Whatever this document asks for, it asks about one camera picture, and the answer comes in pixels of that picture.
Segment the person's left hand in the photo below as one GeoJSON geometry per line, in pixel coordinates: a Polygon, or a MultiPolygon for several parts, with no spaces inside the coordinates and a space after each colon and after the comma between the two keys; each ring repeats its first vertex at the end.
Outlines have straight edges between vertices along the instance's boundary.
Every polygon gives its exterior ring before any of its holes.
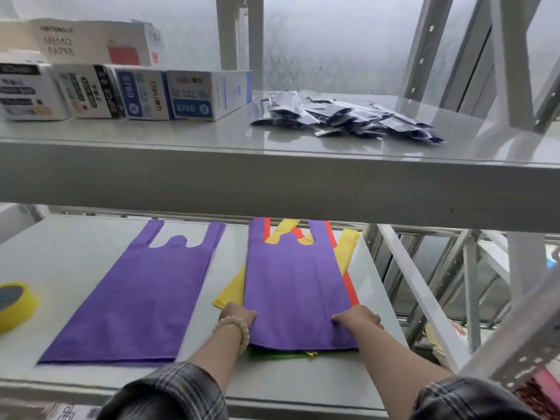
{"type": "Polygon", "coordinates": [[[225,318],[231,317],[231,318],[237,318],[241,321],[242,324],[244,324],[242,322],[242,320],[239,318],[239,308],[243,307],[242,305],[235,303],[235,302],[229,302],[226,304],[226,306],[221,310],[220,312],[220,316],[218,317],[219,321],[222,321],[225,318]]]}

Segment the purple non-woven vest bag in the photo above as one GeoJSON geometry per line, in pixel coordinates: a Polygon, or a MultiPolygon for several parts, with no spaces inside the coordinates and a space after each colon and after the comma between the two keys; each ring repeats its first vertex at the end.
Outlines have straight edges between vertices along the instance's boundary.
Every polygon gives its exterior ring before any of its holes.
{"type": "Polygon", "coordinates": [[[197,246],[183,235],[150,247],[150,220],[76,310],[38,365],[161,366],[176,360],[226,224],[197,246]]]}
{"type": "Polygon", "coordinates": [[[353,351],[332,317],[351,308],[326,221],[308,220],[313,243],[291,232],[267,243],[264,218],[249,223],[243,306],[256,311],[249,343],[279,352],[353,351]]]}

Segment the person's right forearm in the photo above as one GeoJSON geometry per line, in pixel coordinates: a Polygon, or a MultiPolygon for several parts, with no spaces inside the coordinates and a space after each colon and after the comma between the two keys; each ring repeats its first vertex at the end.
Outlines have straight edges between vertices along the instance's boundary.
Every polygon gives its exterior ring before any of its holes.
{"type": "Polygon", "coordinates": [[[400,344],[379,325],[361,321],[351,327],[351,333],[390,420],[409,420],[421,390],[452,376],[400,344]]]}

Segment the orange non-woven vest bag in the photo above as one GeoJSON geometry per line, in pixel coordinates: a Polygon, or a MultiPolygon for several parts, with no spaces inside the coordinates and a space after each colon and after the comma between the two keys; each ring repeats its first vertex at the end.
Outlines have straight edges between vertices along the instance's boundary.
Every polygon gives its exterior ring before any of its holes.
{"type": "MultiPolygon", "coordinates": [[[[274,232],[271,232],[270,218],[264,218],[263,237],[265,239],[265,242],[268,244],[277,244],[279,242],[280,236],[286,233],[291,233],[295,235],[300,244],[311,245],[313,243],[312,234],[303,234],[303,232],[299,228],[297,228],[298,223],[298,219],[284,219],[279,225],[276,226],[274,232]]],[[[345,228],[342,230],[339,240],[337,240],[334,237],[332,226],[329,221],[325,221],[325,226],[351,305],[359,305],[360,302],[354,289],[354,284],[351,281],[348,267],[352,260],[354,249],[360,238],[360,233],[356,230],[345,228]]]]}

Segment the green non-woven vest bag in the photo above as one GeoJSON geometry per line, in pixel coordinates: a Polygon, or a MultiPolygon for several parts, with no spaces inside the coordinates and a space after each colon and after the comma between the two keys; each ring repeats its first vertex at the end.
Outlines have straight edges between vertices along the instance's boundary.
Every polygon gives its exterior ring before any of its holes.
{"type": "Polygon", "coordinates": [[[341,353],[352,353],[358,352],[357,348],[339,350],[339,351],[318,351],[318,352],[306,352],[306,351],[275,351],[263,347],[249,346],[248,356],[252,360],[288,360],[297,358],[315,358],[327,354],[341,354],[341,353]]]}

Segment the white metal shelving rack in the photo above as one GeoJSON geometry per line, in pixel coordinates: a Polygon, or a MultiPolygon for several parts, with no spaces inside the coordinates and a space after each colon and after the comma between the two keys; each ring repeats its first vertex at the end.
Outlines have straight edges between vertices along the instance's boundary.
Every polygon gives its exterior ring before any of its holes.
{"type": "MultiPolygon", "coordinates": [[[[490,78],[479,66],[483,39],[469,33],[467,0],[0,0],[26,21],[119,14],[163,31],[166,69],[253,70],[253,98],[283,90],[365,106],[374,102],[433,125],[437,110],[475,116],[490,78]]],[[[420,155],[443,146],[385,136],[317,137],[250,126],[251,105],[217,121],[67,119],[9,121],[0,113],[0,205],[45,208],[43,218],[2,242],[0,284],[22,282],[40,299],[34,316],[0,335],[0,407],[41,412],[52,403],[102,405],[153,366],[38,365],[71,315],[132,238],[165,219],[153,242],[183,234],[193,246],[210,221],[226,222],[178,360],[212,331],[211,300],[244,263],[253,217],[329,220],[364,228],[349,273],[360,302],[386,329],[413,343],[428,320],[428,287],[465,356],[511,310],[496,272],[496,245],[480,230],[367,222],[360,187],[367,162],[396,149],[420,155]]]]}

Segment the white printed paper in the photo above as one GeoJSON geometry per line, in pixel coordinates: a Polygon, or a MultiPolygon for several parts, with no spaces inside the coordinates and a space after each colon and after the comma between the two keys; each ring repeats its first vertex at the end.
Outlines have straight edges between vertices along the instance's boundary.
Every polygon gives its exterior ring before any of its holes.
{"type": "Polygon", "coordinates": [[[52,403],[40,412],[41,420],[96,420],[102,406],[52,403]]]}

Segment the pile of silver packets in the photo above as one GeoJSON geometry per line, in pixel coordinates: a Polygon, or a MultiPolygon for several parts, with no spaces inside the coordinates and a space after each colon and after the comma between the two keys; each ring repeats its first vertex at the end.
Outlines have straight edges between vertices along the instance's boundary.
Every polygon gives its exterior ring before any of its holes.
{"type": "Polygon", "coordinates": [[[253,102],[249,124],[310,131],[321,137],[353,135],[382,140],[388,135],[433,145],[445,143],[431,125],[374,102],[361,106],[297,91],[276,92],[253,102]]]}

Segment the red and pink packaged goods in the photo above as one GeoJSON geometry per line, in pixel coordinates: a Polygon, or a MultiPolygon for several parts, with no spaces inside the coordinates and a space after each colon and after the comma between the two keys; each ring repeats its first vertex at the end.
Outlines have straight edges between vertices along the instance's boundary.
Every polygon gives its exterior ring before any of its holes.
{"type": "Polygon", "coordinates": [[[543,420],[560,420],[560,381],[548,368],[536,373],[514,395],[543,420]]]}

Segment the long white and blue box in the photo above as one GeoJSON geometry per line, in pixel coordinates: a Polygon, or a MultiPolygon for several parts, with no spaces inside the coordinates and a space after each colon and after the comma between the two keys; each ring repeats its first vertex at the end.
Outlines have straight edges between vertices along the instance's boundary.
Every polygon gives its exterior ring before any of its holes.
{"type": "Polygon", "coordinates": [[[251,70],[167,70],[174,119],[217,121],[253,99],[251,70]]]}

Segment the yellow tape roll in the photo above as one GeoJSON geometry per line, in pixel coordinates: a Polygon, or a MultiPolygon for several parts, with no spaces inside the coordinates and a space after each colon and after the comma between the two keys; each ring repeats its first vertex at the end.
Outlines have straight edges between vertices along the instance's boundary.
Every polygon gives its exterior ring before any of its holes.
{"type": "Polygon", "coordinates": [[[39,298],[27,284],[0,284],[0,334],[10,332],[30,320],[39,304],[39,298]]]}

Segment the white box with blue panel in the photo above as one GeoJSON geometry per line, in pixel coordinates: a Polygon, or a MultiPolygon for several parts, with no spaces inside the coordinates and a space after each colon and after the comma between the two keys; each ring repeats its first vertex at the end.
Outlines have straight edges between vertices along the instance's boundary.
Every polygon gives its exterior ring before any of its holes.
{"type": "Polygon", "coordinates": [[[118,66],[113,71],[128,119],[174,119],[165,70],[118,66]]]}

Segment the white box with black labels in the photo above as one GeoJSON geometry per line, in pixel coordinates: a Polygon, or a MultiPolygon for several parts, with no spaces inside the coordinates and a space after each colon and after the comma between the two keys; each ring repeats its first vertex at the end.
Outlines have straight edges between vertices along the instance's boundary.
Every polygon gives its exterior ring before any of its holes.
{"type": "Polygon", "coordinates": [[[0,113],[12,121],[71,117],[52,65],[46,63],[0,63],[0,113]]]}

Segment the white memo paper box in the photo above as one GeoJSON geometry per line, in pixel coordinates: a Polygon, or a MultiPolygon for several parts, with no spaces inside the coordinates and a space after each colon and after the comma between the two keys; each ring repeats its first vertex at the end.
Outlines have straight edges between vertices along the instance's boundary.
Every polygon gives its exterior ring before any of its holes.
{"type": "Polygon", "coordinates": [[[162,67],[166,60],[162,33],[147,22],[41,18],[27,24],[47,63],[162,67]]]}

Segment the beige cardboard box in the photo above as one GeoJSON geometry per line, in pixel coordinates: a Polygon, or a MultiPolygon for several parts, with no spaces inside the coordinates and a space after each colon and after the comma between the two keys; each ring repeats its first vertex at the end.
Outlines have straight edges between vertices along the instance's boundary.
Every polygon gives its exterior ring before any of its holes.
{"type": "Polygon", "coordinates": [[[0,53],[11,50],[40,51],[29,24],[24,20],[0,20],[0,53]]]}

